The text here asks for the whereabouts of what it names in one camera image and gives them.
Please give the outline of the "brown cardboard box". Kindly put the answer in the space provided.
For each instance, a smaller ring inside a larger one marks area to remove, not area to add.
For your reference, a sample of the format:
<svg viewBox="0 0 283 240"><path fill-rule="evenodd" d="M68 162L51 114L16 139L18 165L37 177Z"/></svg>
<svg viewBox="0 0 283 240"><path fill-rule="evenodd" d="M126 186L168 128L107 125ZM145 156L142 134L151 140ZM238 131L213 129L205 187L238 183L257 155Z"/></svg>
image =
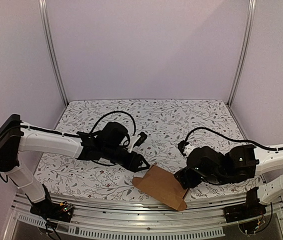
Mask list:
<svg viewBox="0 0 283 240"><path fill-rule="evenodd" d="M187 209L185 197L188 189L183 189L174 175L156 165L152 165L143 177L134 177L132 184L140 191L176 210Z"/></svg>

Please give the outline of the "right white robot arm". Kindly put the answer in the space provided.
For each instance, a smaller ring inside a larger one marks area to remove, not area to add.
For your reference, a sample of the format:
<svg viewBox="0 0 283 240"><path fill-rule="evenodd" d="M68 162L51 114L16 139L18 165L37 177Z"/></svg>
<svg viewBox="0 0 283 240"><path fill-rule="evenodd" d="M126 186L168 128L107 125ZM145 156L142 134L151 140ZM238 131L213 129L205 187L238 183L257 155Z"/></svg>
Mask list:
<svg viewBox="0 0 283 240"><path fill-rule="evenodd" d="M183 189L196 188L201 183L215 186L237 184L256 176L283 169L283 144L266 147L256 143L238 145L227 153L209 146L196 147L186 140L178 144L186 158L186 167L174 174ZM260 205L269 205L283 194L283 174L270 183L249 190L240 214L251 218Z"/></svg>

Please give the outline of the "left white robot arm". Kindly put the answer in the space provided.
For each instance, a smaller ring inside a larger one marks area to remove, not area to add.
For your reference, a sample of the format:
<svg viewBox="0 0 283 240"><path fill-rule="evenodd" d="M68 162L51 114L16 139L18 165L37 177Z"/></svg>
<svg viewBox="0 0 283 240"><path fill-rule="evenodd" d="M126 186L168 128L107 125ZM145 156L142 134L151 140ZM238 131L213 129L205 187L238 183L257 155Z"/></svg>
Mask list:
<svg viewBox="0 0 283 240"><path fill-rule="evenodd" d="M115 121L101 130L67 133L31 125L21 121L20 115L12 114L0 127L0 173L6 174L39 212L52 217L56 206L50 202L45 187L18 159L20 152L49 153L91 162L104 159L137 173L150 168L146 159L133 150L146 139L144 132L129 134L125 126Z"/></svg>

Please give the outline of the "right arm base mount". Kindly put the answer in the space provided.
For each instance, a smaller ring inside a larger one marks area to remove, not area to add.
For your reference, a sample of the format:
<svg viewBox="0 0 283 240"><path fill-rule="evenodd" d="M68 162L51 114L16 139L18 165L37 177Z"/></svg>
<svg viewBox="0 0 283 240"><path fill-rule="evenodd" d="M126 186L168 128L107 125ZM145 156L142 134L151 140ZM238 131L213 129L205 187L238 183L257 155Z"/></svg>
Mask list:
<svg viewBox="0 0 283 240"><path fill-rule="evenodd" d="M244 203L226 206L223 216L227 224L237 222L239 230L246 236L256 235L268 228L273 218L273 205L270 203L270 217L266 220L266 205L258 197L259 187L246 193Z"/></svg>

